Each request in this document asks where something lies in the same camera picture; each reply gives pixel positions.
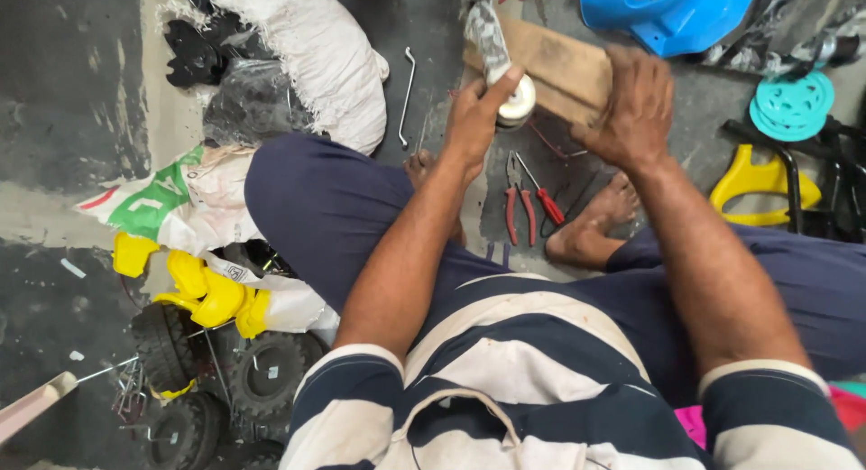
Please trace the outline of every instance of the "wrench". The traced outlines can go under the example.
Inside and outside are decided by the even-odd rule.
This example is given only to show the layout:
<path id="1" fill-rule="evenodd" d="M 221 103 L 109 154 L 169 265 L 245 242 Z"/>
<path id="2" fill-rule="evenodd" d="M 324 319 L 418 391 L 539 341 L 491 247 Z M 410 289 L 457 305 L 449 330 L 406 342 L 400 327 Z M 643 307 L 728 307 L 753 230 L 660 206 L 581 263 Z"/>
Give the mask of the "wrench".
<path id="1" fill-rule="evenodd" d="M 400 130 L 398 134 L 400 135 L 400 142 L 403 144 L 403 150 L 409 147 L 409 143 L 406 142 L 406 139 L 403 137 L 403 121 L 406 120 L 406 107 L 409 106 L 409 94 L 412 92 L 412 80 L 415 79 L 415 57 L 412 56 L 412 52 L 409 48 L 406 48 L 406 58 L 412 62 L 412 72 L 409 74 L 409 87 L 406 88 L 406 101 L 403 103 L 403 115 L 400 116 Z"/>

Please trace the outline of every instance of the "bare foot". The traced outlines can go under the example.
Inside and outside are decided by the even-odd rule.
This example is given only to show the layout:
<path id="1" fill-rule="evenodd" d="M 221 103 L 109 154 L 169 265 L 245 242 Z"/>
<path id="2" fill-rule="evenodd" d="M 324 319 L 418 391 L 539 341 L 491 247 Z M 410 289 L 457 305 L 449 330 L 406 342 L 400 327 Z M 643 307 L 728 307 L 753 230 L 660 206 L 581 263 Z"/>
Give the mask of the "bare foot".
<path id="1" fill-rule="evenodd" d="M 429 171 L 433 169 L 433 165 L 435 164 L 436 157 L 426 148 L 422 148 L 417 154 L 410 155 L 403 162 L 403 170 L 406 171 L 406 176 L 409 177 L 416 191 L 427 180 L 427 174 L 429 174 Z M 462 246 L 466 246 L 466 232 L 463 232 L 460 218 L 457 218 L 449 238 Z"/>
<path id="2" fill-rule="evenodd" d="M 608 258 L 625 243 L 606 235 L 614 226 L 632 221 L 638 204 L 629 177 L 618 173 L 574 221 L 547 240 L 547 257 L 560 264 L 603 271 Z"/>

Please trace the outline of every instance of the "striped shirt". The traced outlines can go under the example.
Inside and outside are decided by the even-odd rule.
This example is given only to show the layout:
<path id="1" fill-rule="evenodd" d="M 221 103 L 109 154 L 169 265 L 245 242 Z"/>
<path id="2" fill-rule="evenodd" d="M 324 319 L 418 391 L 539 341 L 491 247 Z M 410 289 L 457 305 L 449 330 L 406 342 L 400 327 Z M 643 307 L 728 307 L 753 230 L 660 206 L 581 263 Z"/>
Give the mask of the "striped shirt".
<path id="1" fill-rule="evenodd" d="M 775 360 L 704 376 L 700 449 L 622 331 L 570 289 L 480 279 L 405 364 L 331 351 L 298 388 L 280 470 L 861 468 L 826 383 Z"/>

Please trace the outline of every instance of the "blue plastic part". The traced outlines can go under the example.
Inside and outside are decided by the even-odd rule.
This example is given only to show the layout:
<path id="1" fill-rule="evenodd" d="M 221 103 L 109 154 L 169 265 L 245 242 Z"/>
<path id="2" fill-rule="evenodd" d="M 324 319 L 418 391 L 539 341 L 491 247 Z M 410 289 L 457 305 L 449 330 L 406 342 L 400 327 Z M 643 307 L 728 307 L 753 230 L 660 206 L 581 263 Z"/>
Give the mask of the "blue plastic part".
<path id="1" fill-rule="evenodd" d="M 793 82 L 764 80 L 749 103 L 749 116 L 768 137 L 802 141 L 821 131 L 835 97 L 833 83 L 819 71 Z"/>
<path id="2" fill-rule="evenodd" d="M 752 0 L 580 0 L 587 26 L 630 32 L 662 57 L 703 52 L 740 24 Z"/>

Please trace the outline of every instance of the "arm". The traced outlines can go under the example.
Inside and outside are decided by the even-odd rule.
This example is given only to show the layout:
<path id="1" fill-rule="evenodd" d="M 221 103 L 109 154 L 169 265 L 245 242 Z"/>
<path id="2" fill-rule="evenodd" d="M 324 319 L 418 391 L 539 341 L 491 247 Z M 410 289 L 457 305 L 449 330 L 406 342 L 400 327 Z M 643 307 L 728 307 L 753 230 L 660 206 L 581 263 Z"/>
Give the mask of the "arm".
<path id="1" fill-rule="evenodd" d="M 334 348 L 371 343 L 405 360 L 427 317 L 439 260 L 463 195 L 482 171 L 496 114 L 522 76 L 515 67 L 486 93 L 481 80 L 460 92 L 439 160 L 355 281 Z"/>
<path id="2" fill-rule="evenodd" d="M 637 49 L 615 46 L 608 53 L 614 70 L 609 118 L 600 129 L 576 126 L 572 133 L 635 185 L 699 373 L 753 359 L 810 367 L 770 277 L 668 155 L 668 65 Z"/>

